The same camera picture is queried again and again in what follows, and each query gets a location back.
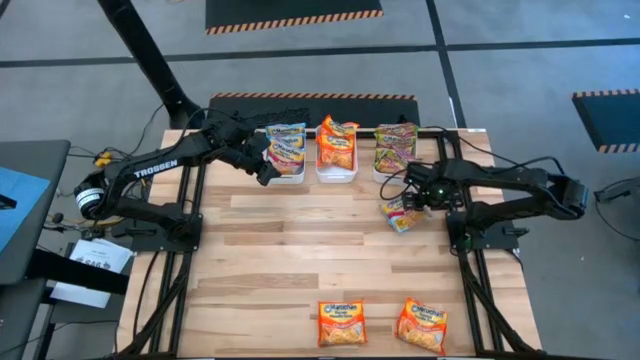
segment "wooden plank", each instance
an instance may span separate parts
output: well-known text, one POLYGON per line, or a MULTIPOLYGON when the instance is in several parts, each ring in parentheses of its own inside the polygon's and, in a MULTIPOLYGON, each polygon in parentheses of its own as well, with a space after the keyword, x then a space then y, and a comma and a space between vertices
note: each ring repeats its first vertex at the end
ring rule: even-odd
MULTIPOLYGON (((169 146, 180 131, 167 131, 169 146)), ((486 132, 460 135, 490 150, 486 132)), ((473 344, 458 261, 449 254, 444 212, 404 234, 395 233, 379 207, 380 184, 371 179, 373 140, 360 140, 360 171, 350 184, 321 184, 307 146, 303 184, 262 187, 252 176, 214 162, 207 170, 201 213, 204 231, 193 258, 180 357, 214 356, 430 356, 393 336, 407 297, 449 313, 447 355, 472 355, 473 344), (366 346, 317 347, 317 301, 365 301, 366 346)), ((463 143, 465 159, 493 165, 491 156, 463 143)), ((432 140, 421 139, 418 156, 437 159, 432 140)), ((151 201, 175 199, 180 169, 155 176, 151 201)), ((192 174, 190 187, 195 184, 192 174)), ((402 190, 389 186, 385 194, 402 190)), ((502 192, 472 188, 475 200, 502 201, 502 192)), ((139 328, 155 308, 164 254, 152 269, 142 299, 139 328)), ((534 347, 538 334, 522 270, 504 251, 486 251, 494 298, 511 325, 534 347)), ((151 255, 136 257, 118 341, 131 341, 133 316, 151 255)), ((170 334, 165 321, 162 346, 170 334)), ((489 331, 480 322, 486 346, 489 331)))

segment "white paper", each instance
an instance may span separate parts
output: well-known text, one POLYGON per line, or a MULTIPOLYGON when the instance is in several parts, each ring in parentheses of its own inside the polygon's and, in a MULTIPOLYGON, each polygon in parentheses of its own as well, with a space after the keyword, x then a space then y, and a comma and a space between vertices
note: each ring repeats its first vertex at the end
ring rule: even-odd
MULTIPOLYGON (((120 273, 133 253, 131 250, 116 245, 105 239, 93 241, 78 240, 71 259, 87 265, 100 267, 120 273)), ((82 286, 57 283, 51 297, 78 304, 104 309, 111 294, 103 291, 91 290, 82 286)))

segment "yellow and black striped tape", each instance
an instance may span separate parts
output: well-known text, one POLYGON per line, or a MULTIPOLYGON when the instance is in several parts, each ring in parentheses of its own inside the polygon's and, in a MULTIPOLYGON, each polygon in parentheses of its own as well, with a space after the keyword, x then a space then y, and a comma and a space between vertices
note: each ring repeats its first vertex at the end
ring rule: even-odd
POLYGON ((600 148, 598 148, 598 151, 606 154, 637 152, 637 151, 640 151, 640 144, 600 145, 600 148))
POLYGON ((274 29, 274 28, 287 27, 287 26, 311 25, 311 24, 320 24, 320 23, 326 23, 326 22, 336 22, 336 21, 345 21, 345 20, 358 20, 358 19, 366 19, 366 18, 373 18, 373 17, 381 17, 383 15, 384 15, 384 11, 382 10, 366 10, 366 11, 357 11, 357 12, 340 13, 340 14, 305 16, 300 18, 260 21, 260 22, 253 22, 248 24, 214 26, 210 29, 207 29, 207 34, 219 35, 219 34, 228 34, 232 32, 274 29))
POLYGON ((246 97, 246 98, 281 98, 281 99, 375 99, 375 100, 413 100, 415 95, 389 94, 327 94, 327 93, 215 93, 212 98, 246 97))
POLYGON ((635 95, 640 94, 638 89, 604 90, 604 91, 580 91, 571 94, 571 98, 581 98, 589 96, 615 96, 615 95, 635 95))

